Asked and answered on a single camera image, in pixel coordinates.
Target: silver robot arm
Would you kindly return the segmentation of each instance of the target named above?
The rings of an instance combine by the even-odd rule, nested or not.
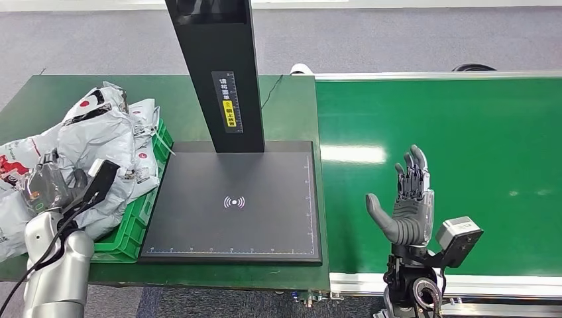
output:
[[[118,169],[112,162],[98,160],[89,171],[94,178],[71,204],[65,209],[47,210],[27,224],[25,244],[30,274],[24,291],[23,317],[84,316],[93,241],[73,219],[105,199]]]
[[[31,268],[55,239],[59,212],[44,212],[25,228],[25,244],[29,253],[27,268]],[[64,240],[57,238],[48,258],[53,263],[33,271],[24,291],[25,318],[83,317],[86,304],[89,264],[93,256],[93,241],[83,231],[74,231]]]

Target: plastic bag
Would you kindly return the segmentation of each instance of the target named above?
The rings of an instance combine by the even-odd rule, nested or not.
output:
[[[93,240],[100,239],[119,225],[122,218],[123,214],[108,215],[107,217],[97,220],[85,227],[84,232]]]
[[[154,156],[152,143],[149,142],[135,152],[135,188],[127,203],[133,202],[158,185],[160,185],[158,163]]]
[[[154,99],[145,99],[129,106],[135,122],[135,149],[148,144],[158,130],[160,108],[154,105]]]
[[[72,171],[87,171],[93,162],[110,160],[123,177],[133,165],[133,120],[126,114],[123,91],[114,87],[91,90],[64,117],[58,132],[62,174],[72,181]]]
[[[0,196],[14,192],[16,184],[35,167],[41,155],[56,147],[61,126],[0,146]]]
[[[27,251],[24,232],[31,219],[19,192],[0,197],[0,262]]]
[[[104,84],[72,107],[58,133],[59,167],[68,184],[75,169],[88,170],[96,159],[120,166],[105,200],[76,217],[78,226],[87,230],[110,215],[122,215],[134,188],[134,121],[126,113],[123,90]]]

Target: black mat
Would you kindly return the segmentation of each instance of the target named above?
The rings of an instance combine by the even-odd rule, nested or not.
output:
[[[139,262],[321,264],[312,142],[173,148]]]

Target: black cable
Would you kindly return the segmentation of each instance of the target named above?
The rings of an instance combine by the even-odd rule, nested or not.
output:
[[[495,68],[484,64],[468,63],[453,68],[452,72],[477,72],[477,71],[497,71]]]
[[[279,78],[277,79],[277,81],[275,82],[275,84],[273,84],[273,87],[271,87],[271,90],[269,91],[269,94],[267,95],[267,99],[265,100],[265,102],[262,105],[262,108],[265,107],[265,105],[267,104],[267,102],[269,101],[269,98],[271,97],[271,93],[274,91],[275,87],[277,86],[277,84],[279,84],[279,82],[281,82],[281,79],[283,78],[283,74],[281,74],[281,76],[279,76]]]
[[[435,316],[441,318],[441,306],[443,305],[443,298],[445,297],[445,287],[447,287],[447,278],[445,278],[445,267],[441,268],[441,277],[443,278],[443,287],[441,288],[441,299],[438,306],[435,308]]]
[[[68,220],[66,220],[66,222],[62,223],[62,226],[59,228],[58,232],[54,235],[54,238],[52,239],[51,243],[47,247],[47,250],[45,251],[45,253],[41,256],[41,258],[39,258],[37,260],[37,262],[35,262],[35,264],[33,264],[33,266],[31,266],[25,272],[25,274],[23,274],[23,277],[16,283],[14,288],[12,288],[12,291],[10,291],[10,294],[8,294],[8,297],[6,298],[6,300],[4,301],[4,304],[2,305],[2,308],[0,309],[0,317],[2,317],[2,315],[4,314],[4,311],[6,311],[6,307],[8,307],[8,303],[10,302],[12,297],[14,296],[14,294],[17,291],[17,289],[19,288],[19,286],[21,286],[21,284],[23,284],[23,282],[25,281],[27,276],[29,274],[31,274],[31,272],[33,272],[35,270],[35,268],[37,268],[37,266],[39,266],[39,265],[41,265],[41,263],[43,263],[45,258],[47,258],[47,256],[51,252],[52,248],[56,244],[56,241],[58,240],[58,238],[60,237],[62,232],[66,229],[66,227],[70,224],[70,222],[72,222],[72,220],[76,217],[76,215],[79,215],[82,212],[82,210],[84,209],[85,206],[86,206],[86,204],[84,203],[82,206],[75,208],[74,214],[70,218],[68,218]]]

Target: robotic hand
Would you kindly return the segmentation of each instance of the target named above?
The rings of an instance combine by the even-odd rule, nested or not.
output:
[[[445,291],[445,267],[459,267],[480,238],[482,230],[468,217],[443,223],[437,240],[443,250],[427,249],[433,229],[433,190],[429,188],[429,170],[425,154],[416,145],[405,153],[406,171],[400,164],[398,194],[392,218],[381,208],[374,194],[366,195],[370,216],[392,243],[388,271],[384,274],[385,310],[377,318],[440,317]],[[437,277],[443,277],[439,289]]]
[[[366,195],[367,211],[386,238],[397,245],[427,246],[433,228],[433,190],[425,154],[416,145],[404,154],[406,171],[397,163],[398,195],[392,218],[380,207],[378,198]]]

